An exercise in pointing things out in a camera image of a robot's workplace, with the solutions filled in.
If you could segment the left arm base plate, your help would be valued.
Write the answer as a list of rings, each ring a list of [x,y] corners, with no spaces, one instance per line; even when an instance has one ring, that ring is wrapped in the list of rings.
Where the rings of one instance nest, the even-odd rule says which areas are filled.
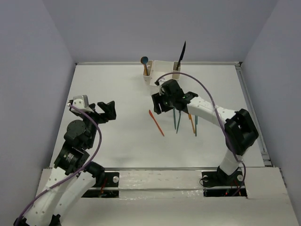
[[[119,198],[119,172],[106,171],[101,184],[88,189],[82,198]]]

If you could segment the white utensil caddy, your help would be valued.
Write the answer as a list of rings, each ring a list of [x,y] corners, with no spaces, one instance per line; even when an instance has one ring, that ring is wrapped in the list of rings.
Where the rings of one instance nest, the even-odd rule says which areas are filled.
[[[159,92],[159,86],[156,86],[155,81],[166,73],[180,71],[181,66],[177,67],[178,62],[149,60],[146,63],[147,74],[143,71],[143,78],[150,95]]]

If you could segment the teal plastic knife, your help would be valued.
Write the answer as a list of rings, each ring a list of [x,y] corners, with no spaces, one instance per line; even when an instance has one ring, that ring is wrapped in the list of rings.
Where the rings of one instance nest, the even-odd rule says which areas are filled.
[[[178,117],[178,121],[177,121],[177,125],[176,125],[176,133],[178,133],[179,131],[179,126],[180,126],[180,122],[181,122],[181,111],[179,111],[179,117]]]

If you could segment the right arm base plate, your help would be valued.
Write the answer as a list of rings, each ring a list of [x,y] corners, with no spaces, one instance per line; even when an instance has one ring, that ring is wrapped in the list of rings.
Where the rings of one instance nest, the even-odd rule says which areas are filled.
[[[203,171],[199,183],[204,188],[205,197],[247,197],[245,184],[242,180],[243,174],[240,170],[225,182],[217,178],[216,171]]]

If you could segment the black handled steel knife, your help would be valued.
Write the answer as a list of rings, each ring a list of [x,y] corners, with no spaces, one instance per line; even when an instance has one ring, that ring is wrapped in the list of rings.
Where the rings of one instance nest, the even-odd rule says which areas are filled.
[[[182,61],[182,59],[183,59],[185,50],[186,50],[186,41],[184,42],[184,45],[183,45],[183,48],[182,48],[182,51],[181,51],[179,60],[178,60],[178,62],[177,62],[177,65],[176,65],[176,68],[175,68],[176,71],[179,70],[179,67],[180,67],[181,61]]]

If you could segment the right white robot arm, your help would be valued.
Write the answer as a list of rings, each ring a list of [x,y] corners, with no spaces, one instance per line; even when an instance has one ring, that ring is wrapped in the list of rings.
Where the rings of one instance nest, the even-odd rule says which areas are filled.
[[[203,187],[230,186],[238,176],[245,178],[238,169],[244,165],[243,156],[259,136],[246,109],[229,110],[191,91],[185,93],[173,79],[164,82],[151,98],[157,114],[175,109],[202,118],[222,129],[227,151],[217,170],[203,173],[200,179]]]

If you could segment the long orange chopstick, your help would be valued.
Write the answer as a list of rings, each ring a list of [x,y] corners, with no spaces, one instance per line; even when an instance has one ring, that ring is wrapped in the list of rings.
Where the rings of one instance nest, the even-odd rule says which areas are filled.
[[[192,131],[195,134],[195,126],[194,126],[194,122],[193,122],[192,116],[191,116],[190,122],[191,122],[191,126],[192,126]]]

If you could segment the long teal chopstick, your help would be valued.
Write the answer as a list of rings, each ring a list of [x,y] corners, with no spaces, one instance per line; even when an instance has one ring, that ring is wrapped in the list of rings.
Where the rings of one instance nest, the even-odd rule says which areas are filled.
[[[195,136],[197,137],[198,117],[195,115]]]

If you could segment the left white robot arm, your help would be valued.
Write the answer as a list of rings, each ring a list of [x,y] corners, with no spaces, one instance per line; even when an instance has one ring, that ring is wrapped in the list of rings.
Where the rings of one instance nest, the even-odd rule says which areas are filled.
[[[88,149],[101,134],[99,124],[116,119],[115,102],[89,104],[87,96],[68,102],[70,112],[79,119],[71,121],[43,191],[31,201],[15,220],[15,226],[59,226],[73,205],[93,186],[105,186],[105,169]]]

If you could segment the orange plastic knife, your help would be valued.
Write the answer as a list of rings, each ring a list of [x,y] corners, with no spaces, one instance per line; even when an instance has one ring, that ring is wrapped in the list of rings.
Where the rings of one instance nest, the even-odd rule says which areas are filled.
[[[155,122],[155,124],[156,124],[158,130],[160,131],[161,135],[162,135],[162,136],[165,136],[165,134],[164,134],[162,128],[160,127],[159,123],[158,123],[157,120],[155,119],[155,117],[154,117],[154,115],[153,115],[153,113],[152,113],[151,110],[149,110],[149,115],[150,115],[150,117],[153,119],[153,121]]]

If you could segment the teal plastic fork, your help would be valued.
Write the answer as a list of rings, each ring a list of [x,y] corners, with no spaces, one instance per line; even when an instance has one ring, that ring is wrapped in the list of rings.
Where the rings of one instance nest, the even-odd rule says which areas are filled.
[[[175,108],[173,108],[173,122],[174,122],[174,129],[176,130],[176,113],[175,113]]]

